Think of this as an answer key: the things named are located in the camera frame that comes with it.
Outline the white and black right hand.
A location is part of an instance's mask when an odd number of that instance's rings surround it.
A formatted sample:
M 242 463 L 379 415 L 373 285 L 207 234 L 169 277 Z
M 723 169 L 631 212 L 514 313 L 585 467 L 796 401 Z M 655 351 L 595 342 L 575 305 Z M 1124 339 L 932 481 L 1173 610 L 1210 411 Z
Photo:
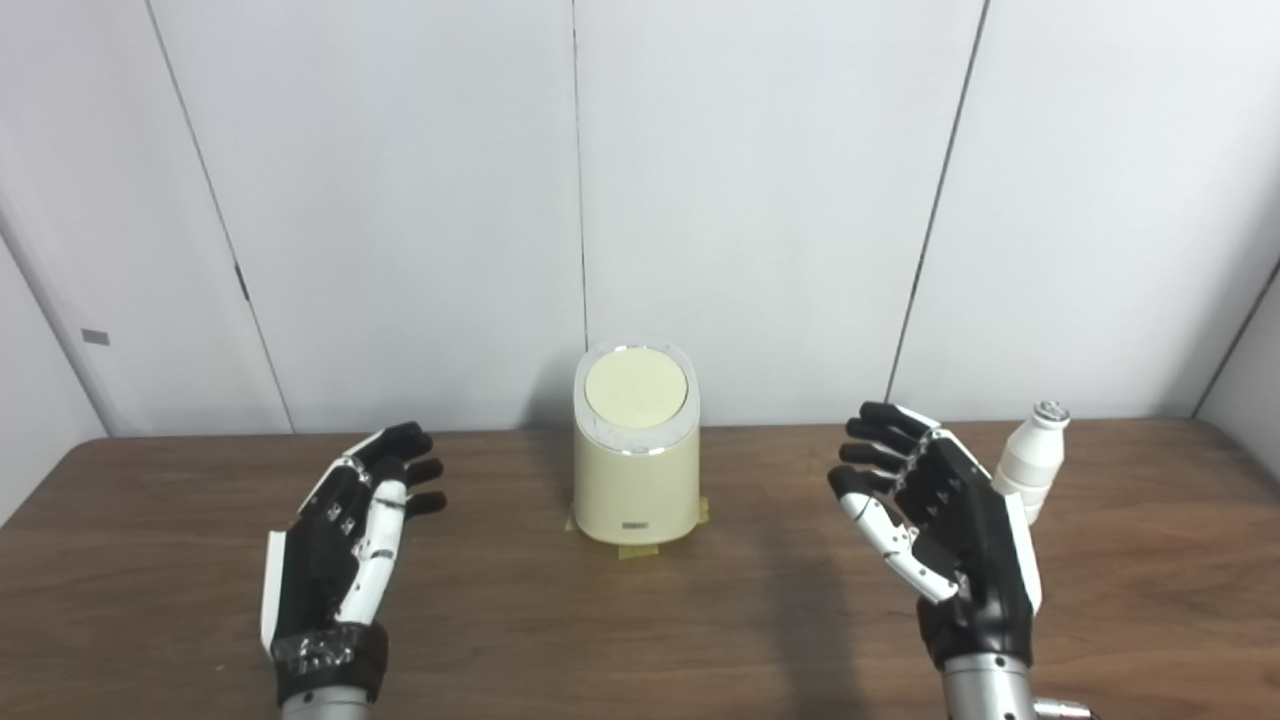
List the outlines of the white and black right hand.
M 918 596 L 933 665 L 1000 653 L 1032 665 L 1041 575 L 1021 503 L 945 425 L 867 401 L 829 471 L 840 507 Z

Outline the white and black left hand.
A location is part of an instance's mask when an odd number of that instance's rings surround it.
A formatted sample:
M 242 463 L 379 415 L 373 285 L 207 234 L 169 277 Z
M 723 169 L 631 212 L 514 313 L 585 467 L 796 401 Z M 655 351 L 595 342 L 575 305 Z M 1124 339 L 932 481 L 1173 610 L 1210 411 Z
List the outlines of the white and black left hand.
M 439 512 L 443 473 L 416 421 L 375 432 L 334 459 L 284 530 L 268 534 L 259 637 L 283 719 L 369 719 L 390 638 L 378 611 L 404 524 Z

